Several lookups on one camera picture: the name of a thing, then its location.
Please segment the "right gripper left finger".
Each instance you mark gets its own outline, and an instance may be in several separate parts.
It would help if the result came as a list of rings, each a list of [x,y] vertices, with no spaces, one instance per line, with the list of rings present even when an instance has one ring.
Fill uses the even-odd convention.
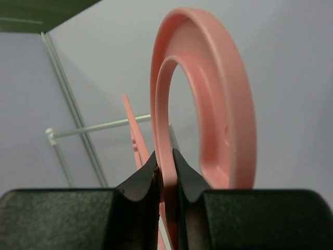
[[[1,197],[1,249],[157,249],[155,155],[107,189],[16,189]]]

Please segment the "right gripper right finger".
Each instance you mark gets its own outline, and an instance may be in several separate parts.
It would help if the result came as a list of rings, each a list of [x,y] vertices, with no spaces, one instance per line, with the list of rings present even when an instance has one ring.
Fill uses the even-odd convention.
[[[332,249],[332,211],[314,191],[214,190],[173,150],[176,249]]]

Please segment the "pink plastic hanger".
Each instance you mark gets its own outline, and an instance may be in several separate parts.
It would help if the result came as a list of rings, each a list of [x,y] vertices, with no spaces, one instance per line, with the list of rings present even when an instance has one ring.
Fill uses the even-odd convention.
[[[150,116],[162,180],[160,215],[177,249],[176,161],[169,130],[169,90],[176,67],[190,85],[198,119],[199,166],[214,189],[251,189],[257,164],[254,104],[246,69],[226,28],[211,13],[179,7],[163,19],[150,68]]]

